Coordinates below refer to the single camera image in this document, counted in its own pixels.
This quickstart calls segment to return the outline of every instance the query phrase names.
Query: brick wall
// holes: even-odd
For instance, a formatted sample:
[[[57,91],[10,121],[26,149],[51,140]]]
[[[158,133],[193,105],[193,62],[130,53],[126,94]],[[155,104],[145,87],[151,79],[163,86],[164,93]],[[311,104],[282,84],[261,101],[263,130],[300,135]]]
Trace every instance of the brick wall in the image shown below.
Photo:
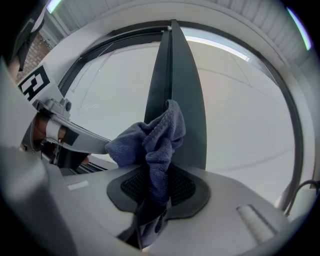
[[[23,66],[23,71],[19,72],[17,75],[16,82],[19,82],[24,78],[30,71],[32,71],[43,58],[50,52],[51,47],[44,40],[44,38],[38,33],[29,49],[26,56],[25,63]]]

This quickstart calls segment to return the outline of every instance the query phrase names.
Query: ceiling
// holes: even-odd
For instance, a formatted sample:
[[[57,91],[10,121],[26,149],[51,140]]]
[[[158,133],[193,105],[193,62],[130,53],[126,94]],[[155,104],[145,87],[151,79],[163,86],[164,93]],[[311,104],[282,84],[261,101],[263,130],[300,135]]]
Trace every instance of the ceiling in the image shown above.
[[[120,10],[147,3],[179,2],[205,6],[250,24],[268,37],[288,63],[302,63],[308,57],[303,39],[287,10],[277,0],[62,0],[56,10],[45,14],[41,34],[51,46],[75,30]]]

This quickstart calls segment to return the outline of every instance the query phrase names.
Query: ribbed rubber pad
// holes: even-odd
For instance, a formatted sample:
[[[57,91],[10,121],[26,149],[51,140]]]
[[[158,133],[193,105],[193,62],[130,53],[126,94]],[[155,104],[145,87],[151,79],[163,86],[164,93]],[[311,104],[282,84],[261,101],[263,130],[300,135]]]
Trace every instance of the ribbed rubber pad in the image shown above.
[[[170,170],[168,175],[172,206],[176,206],[193,196],[196,191],[196,185],[191,179],[173,169]],[[146,197],[148,184],[149,174],[146,171],[141,171],[132,178],[125,180],[121,184],[121,190],[132,200],[140,204]]]
[[[121,184],[121,189],[128,197],[140,204],[146,197],[148,183],[149,174],[143,170],[132,178],[125,180]]]
[[[176,206],[194,195],[196,185],[191,179],[171,170],[169,173],[169,189],[171,205]]]

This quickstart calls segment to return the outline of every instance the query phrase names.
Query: blue cloth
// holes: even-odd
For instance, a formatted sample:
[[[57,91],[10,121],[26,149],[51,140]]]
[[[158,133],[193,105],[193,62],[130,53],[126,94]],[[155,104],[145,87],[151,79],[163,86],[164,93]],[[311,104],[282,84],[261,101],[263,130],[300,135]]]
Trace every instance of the blue cloth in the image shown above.
[[[174,100],[149,124],[137,122],[105,146],[111,158],[123,167],[147,163],[150,166],[149,199],[165,204],[170,197],[167,170],[175,149],[186,134],[184,117]]]
[[[142,248],[150,246],[166,225],[167,205],[145,199],[136,211]]]

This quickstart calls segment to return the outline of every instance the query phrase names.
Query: microfiber cloth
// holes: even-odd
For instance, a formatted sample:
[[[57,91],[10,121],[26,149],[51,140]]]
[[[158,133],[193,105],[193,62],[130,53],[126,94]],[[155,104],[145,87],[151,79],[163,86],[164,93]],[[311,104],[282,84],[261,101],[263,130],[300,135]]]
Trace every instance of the microfiber cloth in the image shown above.
[[[166,225],[167,206],[146,198],[136,211],[142,248],[150,246]]]
[[[147,163],[150,167],[149,199],[165,204],[170,197],[167,170],[175,149],[186,134],[184,117],[176,101],[168,99],[167,110],[149,124],[137,122],[105,146],[111,158],[123,167]]]

